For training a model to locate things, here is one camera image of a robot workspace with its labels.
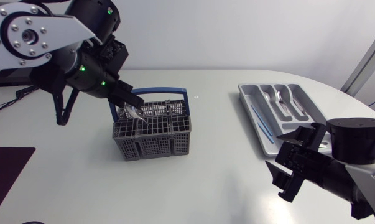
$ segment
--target gray basket grid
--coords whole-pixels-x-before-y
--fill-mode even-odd
[[[184,100],[165,100],[144,103],[141,111],[138,111],[137,113],[143,118],[186,114],[186,106]],[[119,119],[132,118],[132,116],[126,111],[124,107],[120,107],[117,114]]]
[[[176,114],[144,119],[148,125],[136,118],[121,118],[114,123],[113,139],[126,161],[189,153],[190,116]]]

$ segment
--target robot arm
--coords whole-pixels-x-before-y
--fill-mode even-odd
[[[53,95],[59,125],[66,125],[80,91],[140,108],[143,99],[119,80],[128,52],[112,34],[120,24],[116,6],[73,0],[64,15],[53,15],[42,5],[61,1],[0,3],[0,70],[32,67],[31,82]],[[66,85],[73,91],[63,108]]]
[[[278,136],[284,140],[275,161],[292,175],[266,161],[279,196],[292,202],[304,180],[349,201],[356,219],[375,216],[375,119],[341,118],[312,128],[299,127]],[[325,131],[331,133],[332,156],[318,152]]]

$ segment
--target green led light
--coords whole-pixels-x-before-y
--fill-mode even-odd
[[[111,15],[111,14],[113,13],[113,9],[112,9],[111,7],[108,7],[108,8],[107,8],[107,13],[108,13],[109,15]]]

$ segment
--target fork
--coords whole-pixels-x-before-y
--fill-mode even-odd
[[[291,115],[291,112],[289,111],[288,106],[284,103],[284,101],[282,101],[280,91],[277,91],[277,98],[278,98],[278,101],[279,101],[282,109],[284,109],[285,112],[287,112],[288,115]]]

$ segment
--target blue utensil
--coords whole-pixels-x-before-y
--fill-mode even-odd
[[[259,127],[262,129],[263,133],[266,135],[266,137],[269,139],[269,141],[274,144],[274,140],[269,136],[269,134],[267,133],[267,131],[263,128],[263,126],[261,124],[259,124]]]
[[[263,124],[263,126],[266,128],[267,130],[267,133],[270,134],[270,136],[273,136],[273,133],[270,131],[270,128],[267,127],[266,123],[264,122],[264,120],[262,119],[261,115],[259,115],[259,113],[257,112],[257,110],[255,109],[255,107],[253,105],[251,105],[251,108],[254,110],[254,112],[256,113],[256,116],[259,118],[259,120],[261,120],[261,123]]]

